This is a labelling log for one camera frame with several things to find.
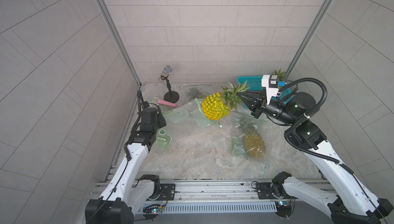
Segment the zip-top bag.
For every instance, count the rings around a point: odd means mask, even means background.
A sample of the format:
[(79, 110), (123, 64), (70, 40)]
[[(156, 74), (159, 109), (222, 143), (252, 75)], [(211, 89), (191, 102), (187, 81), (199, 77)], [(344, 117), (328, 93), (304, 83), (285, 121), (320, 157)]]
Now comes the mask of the zip-top bag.
[(164, 118), (167, 125), (162, 130), (173, 138), (186, 137), (198, 130), (223, 128), (219, 121), (205, 116), (200, 99), (164, 113)]
[(214, 92), (210, 84), (192, 84), (181, 87), (186, 99), (191, 102), (195, 99), (205, 99)]
[(169, 146), (172, 142), (172, 137), (169, 135), (166, 129), (161, 128), (157, 132), (155, 144), (162, 149), (163, 152), (168, 152)]
[(265, 156), (266, 145), (260, 133), (264, 122), (242, 113), (234, 114), (235, 128), (231, 137), (233, 156), (243, 157), (246, 160), (255, 160)]

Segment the yellow pineapple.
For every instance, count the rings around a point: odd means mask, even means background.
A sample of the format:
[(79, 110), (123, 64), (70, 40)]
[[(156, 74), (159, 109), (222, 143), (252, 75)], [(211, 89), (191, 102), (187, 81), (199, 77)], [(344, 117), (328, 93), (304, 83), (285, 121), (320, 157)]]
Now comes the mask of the yellow pineapple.
[(221, 86), (222, 90), (206, 97), (201, 107), (204, 115), (210, 120), (219, 120), (227, 116), (233, 109), (237, 109), (237, 105), (242, 101), (239, 93), (249, 90), (250, 86), (247, 82), (234, 85), (229, 83), (229, 87)]

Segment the orange pineapple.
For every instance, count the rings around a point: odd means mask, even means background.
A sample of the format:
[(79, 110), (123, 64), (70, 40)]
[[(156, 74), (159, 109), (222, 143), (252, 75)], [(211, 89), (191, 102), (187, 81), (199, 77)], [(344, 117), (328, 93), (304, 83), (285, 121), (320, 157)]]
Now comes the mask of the orange pineapple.
[(274, 70), (272, 75), (278, 76), (279, 81), (284, 81), (286, 77), (286, 71), (282, 71), (282, 69)]

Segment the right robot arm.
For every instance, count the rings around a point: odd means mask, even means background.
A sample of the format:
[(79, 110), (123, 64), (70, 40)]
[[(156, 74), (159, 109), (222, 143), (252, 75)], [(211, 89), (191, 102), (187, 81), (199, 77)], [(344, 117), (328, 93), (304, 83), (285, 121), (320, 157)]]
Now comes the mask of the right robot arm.
[(308, 93), (290, 95), (288, 103), (275, 92), (268, 98), (263, 91), (246, 91), (237, 96), (247, 105), (255, 118), (261, 114), (274, 118), (287, 126), (284, 138), (290, 146), (304, 153), (323, 173), (335, 193), (303, 183), (290, 173), (281, 172), (272, 179), (271, 191), (280, 199), (297, 198), (325, 213), (335, 224), (379, 224), (394, 210), (391, 202), (378, 198), (338, 156), (326, 135), (310, 118), (326, 101), (327, 89), (321, 86), (319, 101)]

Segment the right green pineapple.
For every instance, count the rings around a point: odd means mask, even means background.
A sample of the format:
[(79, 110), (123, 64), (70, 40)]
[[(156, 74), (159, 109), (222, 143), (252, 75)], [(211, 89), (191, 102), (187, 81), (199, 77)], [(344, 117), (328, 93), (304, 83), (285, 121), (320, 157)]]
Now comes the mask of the right green pineapple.
[(239, 121), (241, 138), (245, 152), (250, 158), (259, 158), (265, 155), (266, 146), (262, 136), (259, 134), (258, 126), (245, 118)]

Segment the green pineapple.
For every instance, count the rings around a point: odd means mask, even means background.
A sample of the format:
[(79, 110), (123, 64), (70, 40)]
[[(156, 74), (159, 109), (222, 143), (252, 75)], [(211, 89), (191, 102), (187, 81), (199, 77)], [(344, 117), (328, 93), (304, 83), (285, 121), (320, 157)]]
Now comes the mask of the green pineapple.
[(241, 138), (245, 152), (250, 158), (259, 158), (265, 155), (266, 146), (262, 136), (259, 134), (258, 126), (245, 118), (239, 121)]
[(186, 92), (186, 97), (188, 100), (205, 99), (206, 95), (198, 87), (190, 87)]

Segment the back green pineapple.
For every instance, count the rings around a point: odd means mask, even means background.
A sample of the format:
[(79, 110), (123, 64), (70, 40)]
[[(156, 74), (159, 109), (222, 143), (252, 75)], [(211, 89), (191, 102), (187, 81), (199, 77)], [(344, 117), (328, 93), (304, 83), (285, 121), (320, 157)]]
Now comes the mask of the back green pineapple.
[(206, 95), (198, 87), (190, 87), (186, 92), (186, 97), (188, 100), (205, 99)]

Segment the teal plastic basket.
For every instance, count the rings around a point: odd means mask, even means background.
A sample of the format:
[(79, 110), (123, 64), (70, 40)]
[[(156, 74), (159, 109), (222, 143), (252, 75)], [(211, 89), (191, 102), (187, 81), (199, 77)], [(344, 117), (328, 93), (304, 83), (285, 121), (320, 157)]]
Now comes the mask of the teal plastic basket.
[(262, 87), (262, 76), (240, 76), (237, 78), (237, 84), (244, 84), (246, 83), (249, 86), (250, 91), (252, 90), (263, 90), (264, 94), (266, 94), (266, 90)]

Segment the pink toy microphone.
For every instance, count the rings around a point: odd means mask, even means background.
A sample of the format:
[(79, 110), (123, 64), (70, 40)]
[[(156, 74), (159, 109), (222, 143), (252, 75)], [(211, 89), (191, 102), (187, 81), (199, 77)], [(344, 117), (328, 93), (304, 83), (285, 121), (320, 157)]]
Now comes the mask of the pink toy microphone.
[(157, 105), (163, 105), (163, 106), (167, 106), (167, 107), (171, 107), (171, 108), (176, 108), (175, 103), (165, 101), (163, 99), (160, 99), (159, 97), (153, 97), (152, 102)]

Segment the circuit board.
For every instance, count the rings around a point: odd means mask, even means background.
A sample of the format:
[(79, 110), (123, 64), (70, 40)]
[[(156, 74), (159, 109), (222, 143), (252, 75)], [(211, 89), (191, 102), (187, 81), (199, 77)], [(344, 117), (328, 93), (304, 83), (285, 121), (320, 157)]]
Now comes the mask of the circuit board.
[(280, 218), (289, 219), (293, 213), (293, 206), (290, 201), (277, 201), (276, 204), (276, 215)]
[(151, 204), (143, 208), (142, 214), (146, 219), (153, 219), (161, 214), (165, 207), (166, 206), (162, 204)]

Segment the right circuit board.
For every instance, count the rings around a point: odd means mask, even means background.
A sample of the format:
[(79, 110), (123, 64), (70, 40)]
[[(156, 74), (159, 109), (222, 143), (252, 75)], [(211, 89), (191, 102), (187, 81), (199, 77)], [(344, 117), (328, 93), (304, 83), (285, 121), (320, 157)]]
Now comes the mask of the right circuit board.
[(280, 218), (289, 219), (293, 213), (293, 206), (290, 201), (277, 201), (276, 204), (276, 215)]

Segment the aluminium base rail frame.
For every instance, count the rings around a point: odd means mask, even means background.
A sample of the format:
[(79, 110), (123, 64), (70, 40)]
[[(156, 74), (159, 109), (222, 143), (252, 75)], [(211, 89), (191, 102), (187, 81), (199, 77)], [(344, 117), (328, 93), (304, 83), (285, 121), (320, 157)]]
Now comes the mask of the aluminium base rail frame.
[[(160, 180), (160, 184), (176, 184), (174, 200), (145, 201), (135, 216), (146, 219), (142, 210), (151, 204), (165, 205), (164, 211), (159, 214), (216, 214), (216, 213), (276, 213), (275, 199), (259, 199), (257, 192), (251, 187), (253, 181), (271, 183), (270, 180)], [(335, 193), (333, 186), (325, 180), (304, 180), (303, 183), (321, 189), (327, 193)], [(100, 183), (93, 187), (88, 201), (99, 198), (108, 186)], [(293, 210), (297, 201), (290, 201)]]

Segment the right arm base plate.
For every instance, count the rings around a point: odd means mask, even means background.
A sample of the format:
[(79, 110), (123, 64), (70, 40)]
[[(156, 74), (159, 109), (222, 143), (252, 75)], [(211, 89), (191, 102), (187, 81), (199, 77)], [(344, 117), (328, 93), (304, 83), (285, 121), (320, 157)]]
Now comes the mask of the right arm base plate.
[(297, 198), (288, 195), (282, 184), (263, 183), (253, 181), (251, 187), (257, 192), (259, 199), (275, 199), (276, 201), (295, 200)]

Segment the right aluminium corner post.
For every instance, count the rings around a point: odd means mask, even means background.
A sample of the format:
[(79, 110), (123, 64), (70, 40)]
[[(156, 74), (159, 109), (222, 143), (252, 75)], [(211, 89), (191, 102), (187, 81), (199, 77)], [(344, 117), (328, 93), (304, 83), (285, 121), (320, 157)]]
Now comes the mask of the right aluminium corner post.
[(329, 11), (332, 3), (334, 0), (323, 0), (321, 7), (319, 8), (311, 26), (309, 27), (304, 39), (302, 40), (296, 54), (294, 55), (285, 75), (285, 80), (287, 81), (292, 74), (293, 70), (295, 69), (298, 61), (304, 54), (307, 46), (309, 45), (310, 41), (312, 40), (313, 36), (315, 35), (317, 29), (319, 28), (320, 24), (322, 23), (325, 15)]

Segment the left aluminium corner post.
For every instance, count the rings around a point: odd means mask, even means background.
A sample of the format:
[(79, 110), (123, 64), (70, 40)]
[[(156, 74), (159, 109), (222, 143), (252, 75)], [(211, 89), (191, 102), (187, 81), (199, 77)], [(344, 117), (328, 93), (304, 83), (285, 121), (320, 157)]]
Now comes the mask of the left aluminium corner post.
[(120, 54), (122, 55), (123, 59), (126, 62), (126, 65), (128, 66), (129, 70), (131, 71), (132, 76), (133, 76), (138, 88), (140, 88), (142, 86), (141, 81), (139, 80), (139, 77), (138, 77), (134, 67), (132, 66), (132, 62), (130, 60), (130, 57), (129, 57), (127, 50), (122, 42), (122, 39), (121, 39), (120, 34), (114, 24), (114, 21), (110, 15), (109, 9), (108, 9), (107, 5), (105, 4), (105, 1), (104, 0), (95, 0), (95, 2), (96, 2), (98, 9), (100, 10), (100, 12), (103, 16), (103, 19), (104, 19), (111, 35), (113, 36), (114, 42), (115, 42), (118, 50), (120, 51)]

